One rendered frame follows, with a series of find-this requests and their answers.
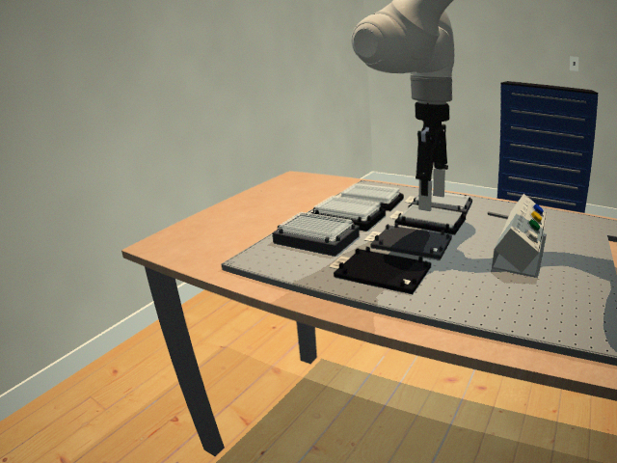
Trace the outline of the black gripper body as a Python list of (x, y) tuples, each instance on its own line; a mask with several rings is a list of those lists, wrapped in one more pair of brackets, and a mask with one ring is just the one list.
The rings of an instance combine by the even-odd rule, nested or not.
[[(423, 121), (422, 131), (429, 127), (431, 145), (435, 143), (436, 129), (442, 128), (442, 122), (449, 120), (449, 105), (446, 104), (422, 104), (415, 103), (416, 118)], [(440, 123), (439, 123), (440, 122)]]

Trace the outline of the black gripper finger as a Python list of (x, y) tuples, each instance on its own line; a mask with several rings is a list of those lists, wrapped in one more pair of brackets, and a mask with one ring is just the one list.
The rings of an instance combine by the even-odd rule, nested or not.
[(445, 170), (448, 169), (446, 154), (446, 125), (442, 124), (440, 141), (434, 155), (433, 196), (444, 197)]
[[(417, 133), (416, 179), (420, 179), (418, 188), (418, 209), (431, 211), (432, 206), (432, 170), (435, 150), (438, 148), (441, 131), (436, 129), (435, 143), (431, 145), (429, 127)], [(431, 153), (431, 156), (430, 156)], [(430, 172), (429, 172), (430, 168)]]

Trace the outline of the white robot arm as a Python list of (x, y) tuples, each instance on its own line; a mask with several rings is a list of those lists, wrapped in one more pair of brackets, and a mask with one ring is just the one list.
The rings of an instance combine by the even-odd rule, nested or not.
[(355, 27), (354, 52), (370, 68), (410, 72), (418, 103), (446, 104), (452, 100), (454, 39), (445, 9), (452, 1), (393, 0)]

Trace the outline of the white operator button panel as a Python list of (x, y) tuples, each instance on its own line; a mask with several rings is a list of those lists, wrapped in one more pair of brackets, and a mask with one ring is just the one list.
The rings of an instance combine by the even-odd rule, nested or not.
[(487, 213), (507, 219), (494, 248), (492, 268), (535, 277), (547, 213), (525, 194), (510, 213)]

